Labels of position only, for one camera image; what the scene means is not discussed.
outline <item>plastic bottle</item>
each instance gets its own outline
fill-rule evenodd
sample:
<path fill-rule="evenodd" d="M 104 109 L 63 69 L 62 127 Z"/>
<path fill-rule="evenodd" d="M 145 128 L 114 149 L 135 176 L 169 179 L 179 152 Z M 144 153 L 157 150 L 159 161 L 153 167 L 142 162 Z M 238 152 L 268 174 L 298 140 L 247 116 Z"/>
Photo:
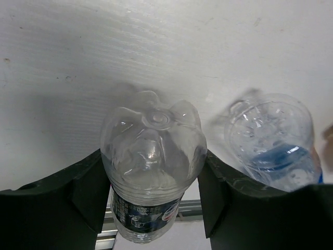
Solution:
<path fill-rule="evenodd" d="M 225 138 L 255 180 L 288 192 L 322 182 L 311 115 L 291 96 L 239 101 L 230 110 Z"/>
<path fill-rule="evenodd" d="M 105 118 L 101 153 L 119 233 L 149 243 L 175 221 L 184 192 L 202 170 L 207 144 L 191 103 L 168 108 L 144 91 Z"/>

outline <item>blue label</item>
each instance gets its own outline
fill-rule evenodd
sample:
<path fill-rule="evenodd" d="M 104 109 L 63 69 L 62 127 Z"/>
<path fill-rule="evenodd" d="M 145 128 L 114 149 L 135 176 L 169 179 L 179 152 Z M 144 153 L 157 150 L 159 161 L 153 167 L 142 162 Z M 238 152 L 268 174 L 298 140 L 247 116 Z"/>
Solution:
<path fill-rule="evenodd" d="M 127 229 L 137 233 L 150 233 L 163 228 L 178 213 L 182 198 L 158 206 L 140 206 L 125 201 L 112 188 L 114 215 Z"/>

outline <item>water bottle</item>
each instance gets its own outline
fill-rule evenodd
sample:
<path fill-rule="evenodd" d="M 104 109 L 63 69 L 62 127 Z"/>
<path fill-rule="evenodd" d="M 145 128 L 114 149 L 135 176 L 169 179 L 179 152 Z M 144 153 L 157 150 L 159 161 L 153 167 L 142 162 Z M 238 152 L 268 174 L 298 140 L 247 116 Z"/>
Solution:
<path fill-rule="evenodd" d="M 187 101 L 168 107 L 143 91 L 113 110 L 101 130 L 101 155 L 119 233 L 142 244 L 166 233 L 206 153 L 198 112 Z"/>
<path fill-rule="evenodd" d="M 287 192 L 322 182 L 308 109 L 295 98 L 267 94 L 236 102 L 224 136 L 251 177 Z"/>

